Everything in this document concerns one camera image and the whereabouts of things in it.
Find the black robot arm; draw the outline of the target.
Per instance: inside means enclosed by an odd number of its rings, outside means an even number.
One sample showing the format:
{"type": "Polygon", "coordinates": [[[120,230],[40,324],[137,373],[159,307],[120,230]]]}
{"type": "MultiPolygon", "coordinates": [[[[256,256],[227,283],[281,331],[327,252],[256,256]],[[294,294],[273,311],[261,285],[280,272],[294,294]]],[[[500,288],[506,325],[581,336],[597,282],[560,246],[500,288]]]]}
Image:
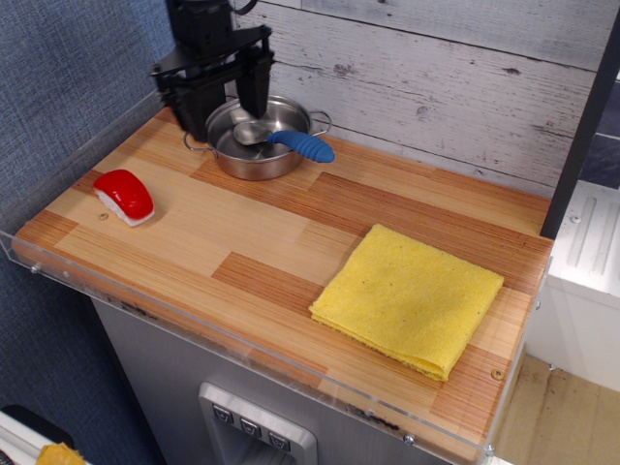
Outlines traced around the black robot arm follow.
{"type": "Polygon", "coordinates": [[[207,141],[206,121],[226,102],[233,81],[241,107],[259,118],[267,109],[274,53],[266,25],[233,27],[233,16],[245,16],[257,5],[240,8],[228,1],[169,1],[174,38],[172,52],[152,67],[165,106],[196,141],[207,141]]]}

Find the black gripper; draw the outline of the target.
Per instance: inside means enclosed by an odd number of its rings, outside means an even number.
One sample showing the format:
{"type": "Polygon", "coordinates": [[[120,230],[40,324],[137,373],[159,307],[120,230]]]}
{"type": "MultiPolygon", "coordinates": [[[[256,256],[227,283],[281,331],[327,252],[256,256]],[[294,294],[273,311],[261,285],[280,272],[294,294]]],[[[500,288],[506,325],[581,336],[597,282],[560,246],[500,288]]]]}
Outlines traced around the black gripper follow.
{"type": "Polygon", "coordinates": [[[257,6],[228,1],[184,1],[191,16],[190,49],[174,39],[174,49],[153,65],[159,93],[183,130],[207,142],[206,121],[226,102],[226,83],[234,81],[241,106],[256,118],[267,110],[274,53],[266,25],[235,29],[233,18],[257,6]]]}

